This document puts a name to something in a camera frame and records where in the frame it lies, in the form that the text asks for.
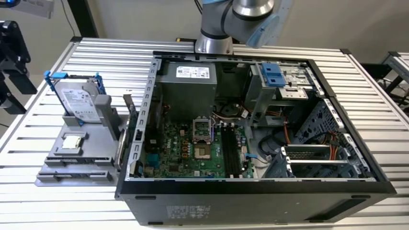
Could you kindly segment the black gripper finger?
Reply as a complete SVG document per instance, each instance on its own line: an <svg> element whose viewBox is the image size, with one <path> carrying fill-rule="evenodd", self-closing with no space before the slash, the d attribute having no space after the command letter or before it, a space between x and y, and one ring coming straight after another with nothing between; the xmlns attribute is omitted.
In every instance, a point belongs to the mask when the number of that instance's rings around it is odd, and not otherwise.
<svg viewBox="0 0 409 230"><path fill-rule="evenodd" d="M7 83L8 75L11 82L21 94L36 94L37 89L29 79L27 63L31 56L24 42L19 25L15 21L0 22L0 107L11 115L21 115L27 112L25 107L13 96Z"/></svg>

